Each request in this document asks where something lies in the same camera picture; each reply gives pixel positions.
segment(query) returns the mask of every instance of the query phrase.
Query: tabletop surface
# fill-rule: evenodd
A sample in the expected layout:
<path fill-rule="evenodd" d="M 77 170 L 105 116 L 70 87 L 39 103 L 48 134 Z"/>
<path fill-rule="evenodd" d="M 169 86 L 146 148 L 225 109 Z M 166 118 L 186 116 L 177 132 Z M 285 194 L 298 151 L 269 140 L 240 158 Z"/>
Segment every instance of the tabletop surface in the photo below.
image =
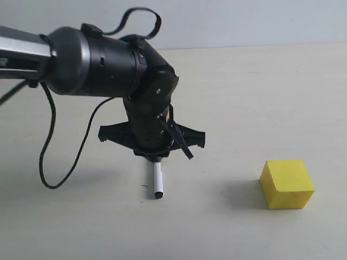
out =
<path fill-rule="evenodd" d="M 80 162 L 45 188 L 38 155 L 50 110 L 42 89 L 0 108 L 0 259 L 347 259 L 347 43 L 166 50 L 179 85 L 179 124 L 206 131 L 205 149 L 150 165 L 100 142 L 126 121 L 121 100 L 96 115 Z M 2 80 L 0 95 L 16 81 Z M 44 162 L 51 184 L 69 170 L 102 100 L 54 95 L 57 123 Z M 266 160 L 302 160 L 316 187 L 303 210 L 267 210 Z"/>

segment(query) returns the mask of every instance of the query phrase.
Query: yellow cube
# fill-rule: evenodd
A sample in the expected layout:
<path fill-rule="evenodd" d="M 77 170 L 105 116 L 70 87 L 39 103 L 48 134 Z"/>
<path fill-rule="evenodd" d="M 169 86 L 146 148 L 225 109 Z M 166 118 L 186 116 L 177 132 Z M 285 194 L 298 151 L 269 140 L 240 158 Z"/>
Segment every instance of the yellow cube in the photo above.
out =
<path fill-rule="evenodd" d="M 301 160 L 266 161 L 260 183 L 269 209 L 302 209 L 314 193 Z"/>

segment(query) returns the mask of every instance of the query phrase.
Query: black strap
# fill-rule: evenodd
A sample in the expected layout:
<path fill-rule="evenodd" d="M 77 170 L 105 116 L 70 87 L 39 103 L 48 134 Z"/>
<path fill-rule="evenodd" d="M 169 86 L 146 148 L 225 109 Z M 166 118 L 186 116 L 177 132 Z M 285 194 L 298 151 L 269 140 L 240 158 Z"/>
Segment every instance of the black strap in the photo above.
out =
<path fill-rule="evenodd" d="M 156 12 L 154 12 L 153 10 L 151 10 L 149 8 L 146 8 L 146 7 L 135 7 L 135 8 L 128 9 L 123 14 L 123 17 L 122 17 L 122 19 L 120 21 L 119 26 L 116 29 L 114 29 L 113 31 L 104 32 L 103 35 L 110 36 L 110 35 L 114 35 L 116 33 L 119 33 L 124 28 L 124 26 L 125 26 L 128 18 L 129 18 L 129 16 L 130 16 L 130 14 L 132 12 L 135 12 L 135 11 L 147 11 L 147 12 L 151 12 L 152 14 L 154 14 L 156 16 L 156 23 L 154 25 L 153 30 L 147 36 L 140 36 L 141 38 L 144 38 L 146 40 L 150 40 L 153 37 L 155 37 L 157 35 L 157 33 L 159 32 L 160 27 L 162 26 L 162 18 Z"/>
<path fill-rule="evenodd" d="M 169 120 L 166 121 L 165 117 L 159 116 L 158 120 L 164 127 L 164 129 L 172 136 L 172 138 L 177 142 L 179 147 L 182 149 L 184 154 L 188 157 L 188 159 L 192 159 L 194 156 L 188 148 L 187 143 L 184 140 L 183 134 L 179 128 L 179 126 L 174 121 L 174 108 L 172 105 L 169 107 Z"/>

